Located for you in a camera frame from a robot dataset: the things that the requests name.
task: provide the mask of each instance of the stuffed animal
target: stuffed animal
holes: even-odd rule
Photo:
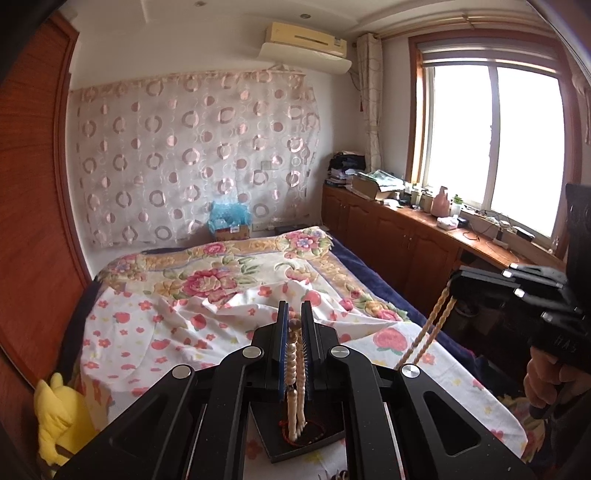
[[[50,468],[64,465],[96,435],[84,397],[65,386],[59,373],[53,374],[50,385],[39,380],[33,403],[39,422],[39,456]]]

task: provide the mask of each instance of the stack of clothes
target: stack of clothes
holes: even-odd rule
[[[332,187],[345,187],[350,178],[365,171],[365,157],[355,152],[337,152],[330,159],[329,171],[324,183]]]

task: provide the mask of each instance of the black bag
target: black bag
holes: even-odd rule
[[[335,156],[330,159],[329,170],[331,168],[337,170],[347,170],[349,168],[365,170],[365,157],[363,155],[336,153]]]

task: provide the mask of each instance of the human hand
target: human hand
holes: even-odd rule
[[[557,358],[549,353],[530,348],[531,360],[527,364],[527,375],[523,380],[525,396],[537,408],[544,408],[556,401],[555,385],[572,383],[565,392],[561,403],[568,403],[575,397],[591,389],[591,375],[571,367],[556,365]]]

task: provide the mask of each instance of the wooden cabinet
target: wooden cabinet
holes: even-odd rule
[[[352,203],[347,216],[345,245],[370,268],[375,269],[376,216],[369,202]]]
[[[376,220],[373,246],[380,276],[396,291],[402,293],[411,258],[408,254],[413,226],[410,222],[393,219],[390,212],[380,212]]]
[[[0,345],[31,385],[54,371],[70,316],[90,283],[72,234],[64,157],[77,35],[56,14],[39,26],[0,85]]]
[[[460,252],[454,238],[334,187],[324,187],[322,219],[330,234],[429,315]]]
[[[457,258],[457,243],[430,227],[419,225],[413,233],[410,267],[402,295],[423,315],[429,315]]]
[[[324,189],[322,195],[322,222],[330,229],[330,233],[346,244],[347,218],[349,204],[344,197],[335,192]]]

